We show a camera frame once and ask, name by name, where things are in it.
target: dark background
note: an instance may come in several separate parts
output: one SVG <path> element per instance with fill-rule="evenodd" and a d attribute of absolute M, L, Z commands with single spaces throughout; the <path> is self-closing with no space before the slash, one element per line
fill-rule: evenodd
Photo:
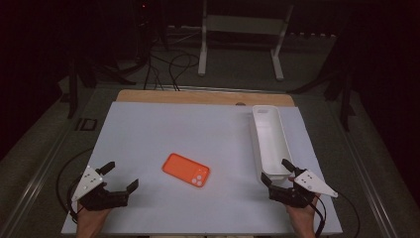
<path fill-rule="evenodd" d="M 201 25 L 201 1 L 161 2 L 168 24 Z M 106 16 L 101 15 L 95 1 L 0 2 L 0 159 L 61 97 L 57 82 L 68 74 L 67 56 L 72 47 L 77 46 L 104 63 L 112 62 L 117 54 L 130 56 L 135 35 L 114 39 L 112 36 L 118 34 L 109 34 L 118 32 L 118 26 L 130 26 L 128 14 L 121 14 L 130 11 L 130 1 L 119 1 L 114 7 L 109 5 L 112 1 L 103 3 Z M 237 3 L 215 1 L 215 7 L 209 11 L 256 17 L 275 15 L 246 4 L 238 7 Z M 306 37 L 311 33 L 340 35 L 352 7 L 297 5 L 288 33 L 302 32 Z M 383 2 L 380 7 L 367 10 L 369 17 L 365 21 L 357 22 L 357 27 L 365 27 L 365 31 L 354 37 L 364 37 L 368 47 L 358 55 L 353 90 L 360 94 L 371 121 L 419 203 L 415 184 L 420 168 L 418 9 L 417 1 Z M 104 17 L 110 23 L 108 29 Z M 127 47 L 111 51 L 115 41 L 127 41 Z"/>

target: white tray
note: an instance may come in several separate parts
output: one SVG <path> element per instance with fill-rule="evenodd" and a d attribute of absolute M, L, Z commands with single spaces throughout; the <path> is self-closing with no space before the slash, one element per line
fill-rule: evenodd
<path fill-rule="evenodd" d="M 282 182 L 290 176 L 291 172 L 281 164 L 283 159 L 290 162 L 292 159 L 277 107 L 269 105 L 253 107 L 251 134 L 258 180 L 261 180 L 262 173 L 276 182 Z"/>

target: orange phone case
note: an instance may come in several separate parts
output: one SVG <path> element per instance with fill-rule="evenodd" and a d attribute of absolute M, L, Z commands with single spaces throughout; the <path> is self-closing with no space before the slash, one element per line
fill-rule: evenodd
<path fill-rule="evenodd" d="M 169 155 L 161 169 L 165 173 L 197 187 L 202 187 L 210 175 L 208 167 L 175 153 Z"/>

